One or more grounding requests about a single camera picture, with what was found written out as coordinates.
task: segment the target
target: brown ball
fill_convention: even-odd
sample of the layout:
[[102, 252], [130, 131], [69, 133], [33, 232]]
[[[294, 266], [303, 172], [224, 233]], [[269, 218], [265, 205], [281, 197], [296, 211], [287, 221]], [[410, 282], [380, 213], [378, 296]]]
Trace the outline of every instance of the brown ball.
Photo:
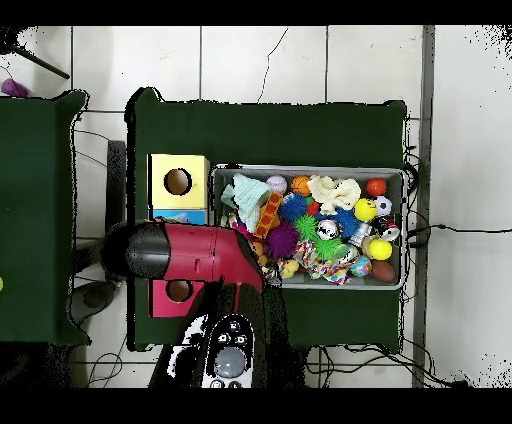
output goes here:
[[391, 283], [395, 279], [395, 270], [386, 261], [372, 261], [372, 277], [383, 283]]

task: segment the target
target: yellow ball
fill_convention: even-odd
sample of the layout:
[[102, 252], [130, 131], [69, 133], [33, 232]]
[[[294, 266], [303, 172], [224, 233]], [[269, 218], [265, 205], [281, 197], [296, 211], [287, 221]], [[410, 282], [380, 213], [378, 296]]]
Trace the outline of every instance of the yellow ball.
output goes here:
[[377, 259], [378, 261], [389, 259], [392, 252], [393, 247], [389, 241], [380, 239], [372, 240], [368, 246], [368, 253], [373, 259]]
[[354, 205], [354, 215], [359, 221], [371, 221], [377, 215], [375, 202], [371, 199], [359, 199]]

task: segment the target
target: orange basketball toy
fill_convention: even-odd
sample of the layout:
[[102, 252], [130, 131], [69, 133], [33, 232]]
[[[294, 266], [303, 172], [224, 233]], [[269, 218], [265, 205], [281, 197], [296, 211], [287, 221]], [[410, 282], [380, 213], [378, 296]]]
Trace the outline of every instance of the orange basketball toy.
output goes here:
[[305, 175], [299, 175], [292, 180], [292, 191], [294, 193], [300, 194], [301, 196], [309, 196], [311, 194], [311, 190], [308, 187], [309, 177]]

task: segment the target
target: purple object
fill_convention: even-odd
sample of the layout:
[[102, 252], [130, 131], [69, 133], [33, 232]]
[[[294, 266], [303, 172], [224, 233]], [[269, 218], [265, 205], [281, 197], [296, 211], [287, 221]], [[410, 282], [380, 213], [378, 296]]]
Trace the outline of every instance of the purple object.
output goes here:
[[287, 221], [281, 222], [267, 234], [265, 252], [271, 252], [274, 259], [290, 258], [295, 253], [299, 233]]
[[28, 97], [28, 89], [12, 78], [7, 78], [2, 83], [1, 91], [11, 97]]

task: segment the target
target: yellow box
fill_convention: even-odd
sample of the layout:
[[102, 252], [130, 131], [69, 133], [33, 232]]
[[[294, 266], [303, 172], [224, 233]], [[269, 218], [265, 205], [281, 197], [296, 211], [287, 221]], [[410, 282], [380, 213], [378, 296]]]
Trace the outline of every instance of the yellow box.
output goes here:
[[151, 190], [151, 199], [148, 196], [148, 203], [151, 201], [154, 209], [208, 208], [210, 164], [204, 156], [150, 156], [151, 178], [148, 175], [148, 190]]

